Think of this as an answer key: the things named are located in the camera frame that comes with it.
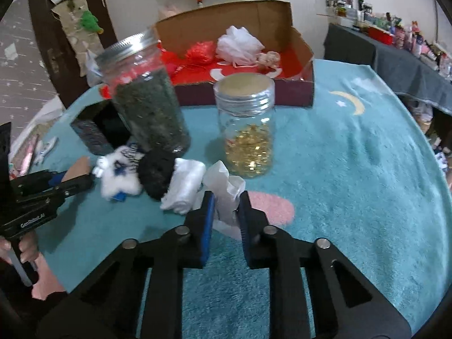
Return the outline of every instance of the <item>patterned wallpaper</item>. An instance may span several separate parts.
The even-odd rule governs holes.
[[[0,123],[12,122],[11,142],[56,94],[36,45],[28,0],[17,0],[0,22]]]

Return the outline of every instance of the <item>metal bolt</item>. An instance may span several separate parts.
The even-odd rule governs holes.
[[[278,228],[276,228],[274,225],[268,225],[268,226],[264,227],[265,234],[273,236],[274,234],[276,234],[276,232],[278,232]]]
[[[132,250],[132,249],[134,249],[134,248],[136,247],[136,245],[137,245],[137,243],[136,243],[136,241],[133,240],[133,239],[125,240],[125,241],[123,241],[123,243],[121,244],[121,246],[123,247],[123,249],[126,249],[126,250]]]
[[[187,234],[190,233],[190,228],[188,228],[186,225],[180,225],[179,227],[176,228],[176,233],[179,236],[186,236]]]
[[[329,242],[326,238],[319,238],[316,243],[321,249],[329,249],[331,246],[331,242]]]

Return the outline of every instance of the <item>jar with gold confetti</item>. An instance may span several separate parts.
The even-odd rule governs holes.
[[[238,73],[217,82],[214,91],[228,169],[248,178],[266,173],[273,162],[274,81]]]

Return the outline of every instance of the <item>blue fleece tablecloth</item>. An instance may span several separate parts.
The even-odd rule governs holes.
[[[295,206],[294,237],[329,238],[375,284],[416,332],[451,283],[451,197],[423,134],[368,66],[317,60],[312,109],[278,107],[274,167],[247,189]],[[79,98],[47,138],[59,143],[43,169],[68,169],[90,155],[69,124],[99,101]],[[222,158],[214,107],[183,109],[192,145],[186,158]],[[96,157],[91,156],[92,164]],[[40,248],[71,291],[121,241],[146,241],[183,221],[147,195],[124,203],[91,192],[68,199],[38,229]],[[250,271],[238,241],[214,232],[204,270],[187,270],[184,338],[265,338],[268,272]]]

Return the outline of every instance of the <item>jar with dark green contents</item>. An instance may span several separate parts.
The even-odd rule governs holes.
[[[182,156],[190,136],[153,32],[123,39],[96,61],[114,106],[141,147]]]

